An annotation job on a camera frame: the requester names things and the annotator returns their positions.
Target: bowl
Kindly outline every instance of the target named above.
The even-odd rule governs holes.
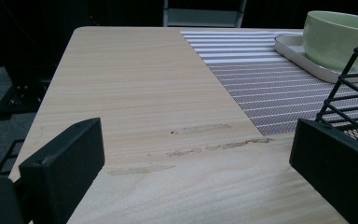
[[[302,45],[307,57],[342,71],[358,47],[358,16],[332,11],[310,11],[304,24]],[[358,67],[358,57],[352,67]]]

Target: placemat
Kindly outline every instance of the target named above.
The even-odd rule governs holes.
[[[315,119],[334,86],[275,51],[275,36],[301,33],[181,33],[263,135],[294,132],[298,119]]]

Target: white tray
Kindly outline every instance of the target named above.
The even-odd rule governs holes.
[[[342,71],[324,68],[308,59],[302,47],[301,38],[301,35],[277,36],[275,37],[275,50],[320,80],[336,83]],[[358,67],[352,68],[350,73],[358,73]],[[348,80],[358,82],[358,77],[348,78]]]

